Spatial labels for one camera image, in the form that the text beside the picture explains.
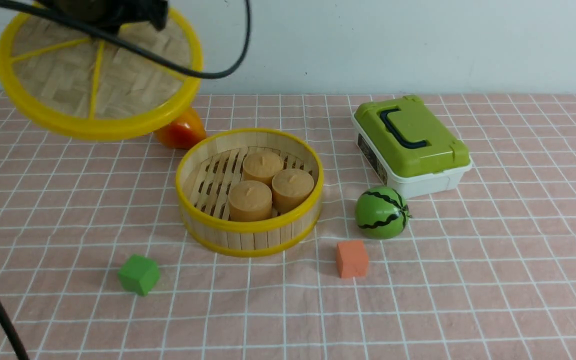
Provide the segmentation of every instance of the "tan pillar candle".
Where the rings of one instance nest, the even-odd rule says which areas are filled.
[[[228,209],[231,221],[270,219],[273,216],[273,192],[263,182],[242,181],[230,188]]]
[[[310,173],[298,168],[279,171],[272,178],[272,205],[281,214],[299,207],[315,187]]]
[[[273,177],[284,168],[284,160],[274,152],[255,152],[246,157],[242,167],[242,180],[256,180],[270,187]]]

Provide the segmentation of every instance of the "yellow spoke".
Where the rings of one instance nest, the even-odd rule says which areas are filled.
[[[97,110],[97,93],[99,91],[99,78],[101,77],[101,64],[104,59],[104,41],[99,41],[99,48],[96,50],[96,60],[94,61],[94,72],[92,75],[92,93],[90,94],[90,105],[88,119],[95,118]]]
[[[80,44],[87,43],[89,41],[90,41],[90,38],[85,37],[85,38],[73,39],[71,41],[66,41],[66,42],[62,42],[62,43],[57,43],[55,45],[51,45],[51,46],[47,46],[47,47],[38,48],[37,50],[29,51],[29,52],[26,52],[25,54],[11,57],[10,62],[14,64],[16,62],[20,62],[21,60],[26,60],[26,59],[29,59],[32,57],[36,57],[38,55],[46,54],[46,53],[49,53],[51,51],[55,51],[55,50],[59,50],[59,49],[63,49],[63,48],[70,48],[71,46],[77,46]]]

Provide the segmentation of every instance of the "black handle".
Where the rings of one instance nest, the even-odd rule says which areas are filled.
[[[406,149],[414,150],[414,149],[425,148],[426,146],[428,146],[428,142],[425,140],[415,141],[415,142],[407,141],[402,136],[402,133],[400,133],[397,130],[397,128],[393,126],[393,123],[391,123],[391,121],[388,119],[388,115],[391,113],[400,112],[400,111],[402,111],[402,109],[399,109],[398,107],[394,107],[393,109],[383,110],[382,112],[379,113],[379,118],[381,119],[383,124],[386,125],[386,129],[388,130],[388,132],[390,132],[392,134],[392,136],[395,137],[397,142],[400,143],[401,146],[403,146]]]

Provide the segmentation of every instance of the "bamboo steamer basket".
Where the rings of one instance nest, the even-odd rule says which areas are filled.
[[[199,38],[175,9],[166,28],[121,27],[119,38],[200,71]],[[201,80],[101,39],[19,13],[0,37],[0,82],[15,107],[67,137],[115,142],[140,137],[191,110]]]
[[[249,154],[272,151],[287,169],[307,171],[315,182],[310,196],[285,214],[272,210],[262,221],[230,221],[228,193],[242,180]],[[317,224],[322,212],[323,166],[299,137],[274,129],[236,129],[208,137],[183,157],[176,171],[181,219],[190,235],[217,253],[251,258],[291,248]]]

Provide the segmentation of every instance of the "toy watermelon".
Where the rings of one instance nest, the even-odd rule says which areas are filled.
[[[359,196],[354,219],[369,239],[392,239],[401,234],[410,218],[409,207],[395,189],[378,186]]]

